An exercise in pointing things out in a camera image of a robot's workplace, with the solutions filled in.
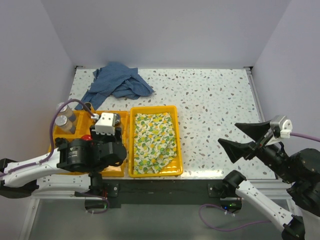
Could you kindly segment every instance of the plastic bin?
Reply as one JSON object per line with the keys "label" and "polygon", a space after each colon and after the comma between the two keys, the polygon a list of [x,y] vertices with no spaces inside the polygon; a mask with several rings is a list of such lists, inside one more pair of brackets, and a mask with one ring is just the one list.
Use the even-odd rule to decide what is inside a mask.
{"label": "plastic bin", "polygon": [[[134,174],[134,131],[135,131],[135,115],[136,114],[162,114],[170,113],[173,128],[176,137],[177,153],[176,157],[165,166],[162,171],[158,173],[146,173],[146,174]],[[143,177],[163,177],[163,176],[177,176],[181,175],[184,171],[182,162],[182,153],[180,146],[179,124],[178,124],[178,112],[176,106],[143,106],[133,107],[130,110],[130,125],[129,125],[129,162],[128,173],[132,178]]]}
{"label": "plastic bin", "polygon": [[[76,115],[76,130],[75,133],[66,133],[57,126],[53,129],[53,139],[65,138],[69,142],[73,139],[80,139],[83,135],[90,134],[90,126],[94,124],[91,116],[84,110],[73,111]],[[128,149],[128,124],[129,124],[129,113],[127,111],[95,111],[95,113],[101,115],[102,113],[117,113],[121,117],[123,124],[122,142],[126,149]],[[126,160],[123,161],[121,166],[109,166],[101,171],[103,177],[124,177],[125,176]],[[62,173],[64,175],[81,175],[83,172],[69,172]]]}

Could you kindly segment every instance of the lemon print fabric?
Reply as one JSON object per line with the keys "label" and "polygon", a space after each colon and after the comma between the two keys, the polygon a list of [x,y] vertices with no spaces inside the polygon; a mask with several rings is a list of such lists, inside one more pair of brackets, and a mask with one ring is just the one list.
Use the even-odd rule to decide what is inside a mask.
{"label": "lemon print fabric", "polygon": [[157,174],[177,156],[170,113],[135,115],[133,174]]}

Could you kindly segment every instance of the gray wall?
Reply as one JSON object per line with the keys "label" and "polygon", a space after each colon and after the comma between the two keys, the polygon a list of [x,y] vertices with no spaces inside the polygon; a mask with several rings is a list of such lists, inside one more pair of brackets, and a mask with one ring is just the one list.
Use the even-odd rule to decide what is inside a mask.
{"label": "gray wall", "polygon": [[290,0],[42,0],[72,62],[253,66]]}
{"label": "gray wall", "polygon": [[[40,0],[0,2],[0,158],[44,154],[55,106],[67,99],[73,65]],[[0,196],[0,232],[19,237],[29,199]]]}
{"label": "gray wall", "polygon": [[[253,68],[266,119],[286,114],[294,132],[320,137],[320,1],[292,0]],[[320,145],[292,137],[290,153]]]}

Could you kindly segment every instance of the blue cloth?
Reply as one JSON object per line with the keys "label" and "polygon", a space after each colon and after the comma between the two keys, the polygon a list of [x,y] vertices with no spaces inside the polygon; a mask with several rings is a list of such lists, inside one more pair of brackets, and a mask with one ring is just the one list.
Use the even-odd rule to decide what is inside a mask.
{"label": "blue cloth", "polygon": [[[128,68],[119,62],[109,62],[107,66],[93,72],[93,75],[91,88],[86,91],[81,101],[90,102],[94,109],[98,109],[111,94],[116,98],[135,100],[154,92],[138,74],[138,68]],[[75,109],[81,110],[82,105],[78,104]]]}

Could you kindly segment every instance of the speckled white table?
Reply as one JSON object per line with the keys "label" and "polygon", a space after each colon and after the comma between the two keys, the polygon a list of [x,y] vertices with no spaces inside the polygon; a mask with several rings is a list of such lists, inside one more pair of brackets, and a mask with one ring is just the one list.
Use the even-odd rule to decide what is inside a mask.
{"label": "speckled white table", "polygon": [[[95,69],[77,69],[69,98],[81,99]],[[155,91],[137,100],[109,96],[98,110],[129,111],[132,107],[176,105],[183,174],[162,179],[223,179],[233,169],[248,179],[275,179],[261,161],[243,158],[232,164],[218,138],[250,142],[234,124],[258,123],[258,111],[244,69],[139,69]],[[125,173],[125,179],[132,179]]]}

